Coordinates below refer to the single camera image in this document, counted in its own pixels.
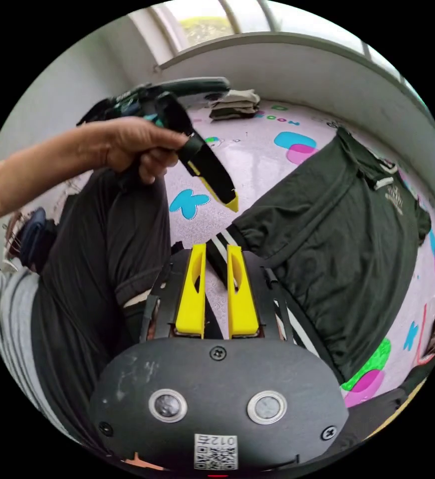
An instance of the qr code label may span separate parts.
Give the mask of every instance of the qr code label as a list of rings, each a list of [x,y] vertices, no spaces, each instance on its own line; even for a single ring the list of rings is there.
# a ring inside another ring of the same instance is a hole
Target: qr code label
[[[195,434],[194,468],[205,471],[237,469],[237,436]]]

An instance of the person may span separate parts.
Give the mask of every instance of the person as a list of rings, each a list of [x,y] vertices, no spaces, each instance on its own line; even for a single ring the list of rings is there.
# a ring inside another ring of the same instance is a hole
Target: person
[[[142,318],[171,254],[163,175],[186,141],[127,117],[84,124],[0,161],[0,218],[93,170],[41,275],[0,271],[0,354],[54,426],[103,456],[89,398],[105,366],[131,345],[126,321]],[[116,173],[138,158],[136,185],[123,191]],[[135,464],[153,467],[138,457]]]

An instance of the black shorts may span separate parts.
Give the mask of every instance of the black shorts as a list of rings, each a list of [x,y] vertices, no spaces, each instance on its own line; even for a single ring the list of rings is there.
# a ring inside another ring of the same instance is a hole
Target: black shorts
[[[171,253],[164,180],[124,193],[94,172],[60,222],[41,274],[31,329],[38,378],[54,413],[80,443],[104,451],[87,417],[109,361],[131,345],[122,307],[150,289]],[[142,317],[144,304],[126,308]]]

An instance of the green shape print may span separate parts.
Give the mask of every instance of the green shape print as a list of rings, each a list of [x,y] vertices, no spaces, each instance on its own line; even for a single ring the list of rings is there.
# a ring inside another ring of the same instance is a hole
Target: green shape print
[[[362,378],[362,376],[364,376],[364,374],[367,374],[369,371],[373,371],[374,369],[381,371],[387,363],[390,353],[391,342],[385,338],[377,348],[377,351],[369,358],[367,363],[364,364],[362,368],[359,369],[359,371],[347,381],[347,383],[344,383],[341,388],[346,391],[351,391],[356,383]]]

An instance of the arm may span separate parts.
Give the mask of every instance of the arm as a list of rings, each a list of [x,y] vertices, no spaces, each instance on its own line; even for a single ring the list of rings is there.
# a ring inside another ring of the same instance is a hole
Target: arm
[[[89,170],[125,171],[140,158],[145,183],[178,162],[176,151],[187,142],[181,133],[137,117],[84,124],[0,161],[0,218],[49,189]]]
[[[0,161],[0,218],[56,185],[104,166],[106,132],[101,123],[85,124]]]

